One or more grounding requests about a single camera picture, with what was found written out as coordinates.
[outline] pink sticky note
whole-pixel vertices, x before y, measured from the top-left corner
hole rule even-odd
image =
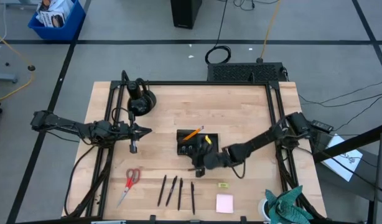
[[[216,195],[216,212],[234,213],[233,196],[225,194]]]

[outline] blue crate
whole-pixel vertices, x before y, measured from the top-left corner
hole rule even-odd
[[[86,16],[79,1],[72,0],[72,2],[74,4],[71,13],[68,15],[63,27],[44,27],[44,25],[36,19],[36,12],[29,21],[28,27],[33,29],[40,38],[45,40],[72,40],[80,23]]]

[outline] black pen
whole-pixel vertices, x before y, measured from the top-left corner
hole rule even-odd
[[[165,183],[166,183],[166,175],[165,175],[164,181],[162,183],[161,193],[159,194],[158,206],[161,203],[161,198],[162,198],[162,194],[164,193]]]
[[[179,187],[179,202],[177,204],[177,211],[180,210],[180,204],[181,204],[181,188],[183,187],[183,178],[180,178],[180,187]]]
[[[195,202],[193,201],[193,183],[191,182],[192,213],[195,215]]]
[[[174,177],[174,179],[173,179],[172,188],[170,189],[169,196],[168,196],[168,198],[166,200],[166,206],[169,204],[170,196],[172,196],[174,186],[176,185],[176,180],[177,180],[177,176]]]

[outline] wooden tabletop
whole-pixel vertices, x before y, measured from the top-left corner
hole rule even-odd
[[[102,120],[109,93],[109,82],[95,82],[85,123]],[[301,111],[295,83],[280,83],[285,114]],[[176,153],[176,130],[197,129],[205,126],[203,133],[218,133],[219,147],[245,142],[266,131],[270,117],[265,88],[263,86],[151,86],[157,96],[155,108],[145,116],[137,117],[138,125],[152,129],[152,133],[137,142],[138,153],[129,152],[129,141],[118,141],[115,145],[113,165],[109,178],[104,219],[148,220],[156,215],[157,220],[263,220],[258,212],[258,203],[264,199],[264,191],[281,193],[281,181],[275,158],[274,144],[269,144],[246,160],[244,179],[238,179],[230,168],[206,170],[205,176],[195,178],[191,158]],[[125,91],[123,107],[128,94]],[[277,111],[275,93],[273,102]],[[127,123],[128,115],[122,111],[120,120]],[[300,146],[310,150],[308,141],[300,140]],[[79,145],[77,159],[89,147]],[[73,209],[90,188],[97,150],[94,149],[78,165],[68,198],[68,209]],[[312,156],[294,150],[299,184],[309,202],[326,216],[320,185]],[[126,170],[139,168],[141,179],[129,191],[122,204],[116,208],[124,186]],[[238,173],[243,166],[238,166]],[[160,207],[157,207],[163,177],[166,185]],[[177,210],[179,179],[167,207],[165,202],[175,176],[183,178],[181,209]],[[195,215],[192,213],[190,183],[195,186]],[[229,183],[228,189],[218,188],[219,182]],[[234,213],[216,213],[217,194],[232,194]],[[93,213],[99,203],[96,194]]]

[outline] floor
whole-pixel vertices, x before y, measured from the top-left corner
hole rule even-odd
[[[50,105],[59,116],[83,121],[93,82],[118,80],[123,69],[130,78],[206,80],[204,56],[217,38],[223,2],[204,0],[192,30],[173,27],[169,0],[80,2],[87,16],[74,42],[40,40],[27,27],[34,8],[7,8],[6,39],[35,65],[36,79],[2,102],[0,223],[9,216],[34,148],[37,133],[29,126],[34,111],[46,110]],[[221,40],[236,43],[229,45],[230,62],[256,60],[274,8],[275,4],[256,3],[253,11],[242,11],[229,1]],[[1,35],[2,15],[0,5]],[[264,61],[282,62],[299,93],[309,100],[323,101],[382,81],[382,0],[282,0],[269,39],[276,41],[267,45]],[[18,56],[5,45],[0,47],[0,72],[19,77],[16,84],[0,82],[1,97],[26,83],[30,73]],[[210,60],[219,62],[224,57],[217,51]],[[52,95],[56,83],[62,88],[55,101]],[[382,84],[332,103],[379,93]],[[373,101],[338,108],[302,105],[302,109],[309,119],[339,127]],[[338,133],[358,134],[381,124],[382,99]],[[364,149],[377,153],[378,145]],[[60,217],[76,150],[76,143],[45,137],[17,222]],[[329,183],[320,184],[329,218],[366,220],[368,201]],[[382,223],[382,205],[379,213]]]

